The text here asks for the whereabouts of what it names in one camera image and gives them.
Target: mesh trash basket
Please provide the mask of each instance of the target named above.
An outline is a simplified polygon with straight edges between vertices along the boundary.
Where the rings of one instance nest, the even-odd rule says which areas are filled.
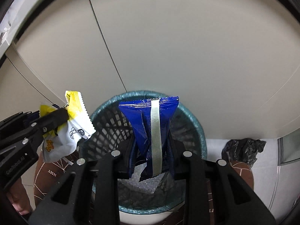
[[[91,120],[96,129],[93,136],[81,144],[80,157],[88,161],[101,159],[106,153],[115,150],[118,144],[131,138],[130,122],[119,110],[121,101],[133,101],[166,97],[153,91],[131,91],[114,96],[92,114]],[[173,139],[184,143],[186,150],[207,158],[203,129],[193,114],[179,103],[170,125]],[[184,201],[185,181],[175,181],[169,172],[165,173],[153,194],[132,190],[118,183],[119,210],[138,215],[156,214],[168,211]]]

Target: crumpled black plastic bag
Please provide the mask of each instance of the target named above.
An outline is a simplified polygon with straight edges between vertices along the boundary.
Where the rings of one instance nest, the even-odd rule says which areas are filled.
[[[266,141],[260,139],[232,139],[222,150],[222,159],[227,162],[245,162],[252,168],[257,160],[257,153],[263,152],[265,145]]]

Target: silver screw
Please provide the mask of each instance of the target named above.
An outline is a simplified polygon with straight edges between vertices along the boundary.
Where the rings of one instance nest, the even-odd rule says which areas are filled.
[[[22,144],[23,145],[25,145],[25,144],[27,144],[28,143],[28,139],[24,139],[23,141],[22,141]]]
[[[191,156],[193,155],[193,153],[191,153],[190,151],[185,151],[185,152],[183,153],[183,155],[184,155],[185,157],[191,157]]]
[[[222,167],[226,166],[227,162],[223,159],[218,160],[218,164]]]
[[[114,151],[111,152],[111,154],[112,154],[113,157],[117,157],[121,154],[121,152],[118,151],[118,150],[114,150]]]
[[[79,166],[81,166],[81,165],[83,165],[85,162],[86,162],[86,161],[85,161],[83,158],[79,158],[79,159],[77,160],[76,163],[77,163]]]

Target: black line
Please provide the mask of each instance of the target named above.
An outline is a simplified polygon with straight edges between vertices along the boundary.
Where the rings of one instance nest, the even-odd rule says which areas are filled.
[[[43,97],[45,97],[48,101],[50,101],[46,96],[44,96],[36,87],[34,87],[24,76],[22,73],[20,73],[20,71],[15,67],[15,65],[11,62],[11,60],[9,58],[7,58],[10,63],[14,66],[14,68],[19,72],[20,75],[22,75],[22,77],[34,88],[37,90],[38,93],[40,93]]]
[[[91,5],[91,8],[92,8],[92,11],[93,11],[93,15],[94,15],[94,17],[95,17],[95,20],[96,20],[96,22],[97,22],[98,28],[99,28],[99,30],[100,30],[101,36],[102,36],[103,41],[104,41],[104,43],[105,43],[105,45],[106,45],[106,49],[107,49],[107,51],[108,51],[108,53],[109,53],[109,55],[110,55],[110,58],[111,58],[111,60],[112,60],[112,62],[113,62],[113,65],[115,66],[115,69],[116,69],[116,71],[117,71],[117,73],[118,73],[118,75],[119,75],[119,78],[120,78],[120,80],[121,80],[121,82],[122,82],[122,84],[123,84],[123,87],[124,87],[124,89],[125,89],[126,92],[127,92],[127,89],[126,89],[126,87],[125,87],[125,85],[124,85],[124,82],[123,82],[123,80],[122,80],[122,78],[121,78],[121,76],[120,76],[120,73],[119,73],[119,71],[118,71],[118,69],[117,69],[117,67],[116,67],[116,64],[115,64],[115,62],[114,62],[114,60],[113,60],[113,57],[112,57],[112,55],[111,55],[111,53],[110,53],[110,50],[109,50],[109,48],[108,48],[108,46],[107,46],[107,43],[106,43],[105,39],[104,39],[104,36],[103,36],[102,30],[101,30],[101,28],[100,28],[99,22],[98,22],[98,20],[97,20],[97,17],[96,17],[96,14],[95,14],[95,11],[94,11],[94,8],[93,8],[93,5],[92,5],[91,0],[89,0],[89,2],[90,2],[90,5]]]

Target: blue candy package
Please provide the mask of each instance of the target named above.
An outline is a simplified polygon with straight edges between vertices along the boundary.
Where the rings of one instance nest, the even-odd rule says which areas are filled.
[[[132,125],[139,154],[147,162],[143,179],[146,179],[145,176],[150,178],[166,171],[162,166],[166,155],[167,136],[178,104],[179,97],[135,100],[119,104],[119,109]]]

